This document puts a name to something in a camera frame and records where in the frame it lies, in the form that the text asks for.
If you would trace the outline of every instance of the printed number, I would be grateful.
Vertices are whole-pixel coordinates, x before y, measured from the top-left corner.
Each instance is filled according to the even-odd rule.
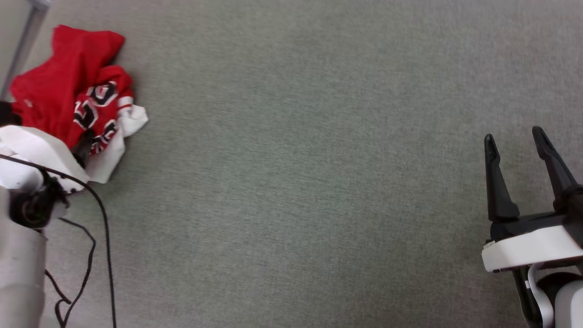
[[[112,100],[117,98],[117,83],[109,81],[104,85],[92,86],[87,90],[87,95],[95,106],[106,107]]]
[[[83,130],[90,129],[97,121],[97,110],[88,100],[76,102],[73,121]]]
[[[117,125],[115,120],[110,120],[107,124],[103,127],[103,132],[101,135],[96,136],[93,138],[93,142],[91,144],[91,153],[97,154],[103,151],[105,148],[104,146],[109,144],[111,138],[117,131]]]

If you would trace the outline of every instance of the black cable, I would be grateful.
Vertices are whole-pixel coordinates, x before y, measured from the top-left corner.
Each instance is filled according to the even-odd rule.
[[[89,257],[87,259],[87,271],[85,271],[85,277],[83,278],[83,282],[81,283],[81,288],[79,289],[79,293],[77,294],[77,297],[73,300],[73,302],[71,303],[71,306],[67,310],[67,313],[65,314],[65,319],[63,320],[62,328],[65,328],[67,326],[67,321],[69,321],[69,315],[71,314],[71,311],[73,310],[73,306],[75,306],[75,304],[77,303],[79,298],[81,298],[81,295],[83,294],[83,291],[85,290],[85,286],[87,285],[87,281],[89,280],[89,274],[91,274],[91,266],[93,264],[93,253],[95,252],[95,246],[97,245],[97,243],[95,241],[95,238],[91,235],[91,233],[89,233],[87,228],[85,228],[84,226],[77,224],[73,221],[67,220],[65,218],[59,218],[59,219],[62,220],[63,222],[70,224],[70,225],[76,226],[77,228],[83,229],[83,231],[85,231],[87,236],[89,236],[89,238],[91,238],[91,241],[93,242],[93,245],[91,246],[91,250],[89,251]]]
[[[63,317],[61,316],[61,307],[60,307],[61,302],[65,302],[65,300],[60,299],[55,303],[55,316],[57,316],[57,321],[59,322],[59,327],[66,328],[65,321],[63,320]]]
[[[107,251],[107,271],[109,273],[110,296],[111,296],[111,320],[112,320],[112,323],[113,323],[113,328],[117,328],[117,320],[115,318],[115,297],[114,297],[114,286],[113,286],[113,271],[111,269],[111,249],[110,249],[109,224],[108,224],[108,221],[107,221],[107,213],[106,213],[105,206],[103,206],[103,202],[101,201],[101,198],[99,198],[99,195],[97,195],[97,193],[91,187],[89,187],[89,185],[86,184],[85,182],[83,182],[83,181],[75,178],[74,176],[70,176],[70,175],[68,175],[66,173],[63,173],[63,172],[60,172],[58,170],[51,169],[51,168],[47,168],[47,167],[45,167],[43,165],[38,165],[38,164],[35,164],[35,163],[27,162],[25,160],[21,160],[21,159],[18,159],[18,158],[13,158],[13,157],[6,156],[6,155],[3,155],[3,154],[0,154],[0,158],[9,160],[11,162],[19,163],[19,164],[22,164],[22,165],[30,166],[30,167],[36,168],[38,170],[44,170],[46,172],[49,172],[49,173],[53,173],[55,175],[58,175],[58,176],[60,176],[63,179],[69,179],[69,180],[71,180],[73,182],[76,182],[76,183],[80,184],[81,186],[83,186],[95,198],[95,200],[99,204],[99,208],[101,209],[101,214],[103,216],[103,224],[105,226],[105,233],[106,233],[106,251]],[[64,299],[62,299],[59,302],[57,302],[55,308],[57,308],[59,306],[59,304],[60,304],[61,301],[64,301]]]
[[[50,272],[48,272],[47,269],[44,269],[44,275],[46,275],[47,278],[52,282],[52,286],[55,288],[55,290],[57,291],[57,294],[59,294],[59,296],[62,298],[62,300],[67,304],[71,304],[71,300],[68,299],[67,296],[65,296],[65,294],[63,294],[63,292],[59,289],[59,285],[57,285],[55,278],[52,277],[52,274]]]

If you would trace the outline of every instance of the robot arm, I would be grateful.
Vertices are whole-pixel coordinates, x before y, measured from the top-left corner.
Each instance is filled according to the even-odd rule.
[[[89,177],[79,164],[83,161],[79,162],[62,141],[34,128],[1,127],[0,140],[0,327],[38,327],[44,307],[47,242],[42,229],[52,219],[65,215],[65,196],[82,189],[95,197],[103,214],[116,327],[107,214],[99,196],[86,184]],[[62,220],[83,229],[93,239],[83,226]],[[62,300],[71,304],[64,319],[57,313],[61,327],[66,326],[84,286],[85,282],[73,302],[55,286]]]
[[[38,327],[44,307],[47,240],[51,218],[64,214],[65,193],[41,173],[37,190],[0,186],[0,327]]]
[[[583,186],[578,184],[545,132],[533,127],[537,152],[545,161],[554,212],[520,217],[500,171],[492,135],[484,139],[490,239],[482,251],[487,271],[512,271],[530,327],[572,327],[583,323],[583,277],[554,273],[539,281],[537,270],[583,263]]]

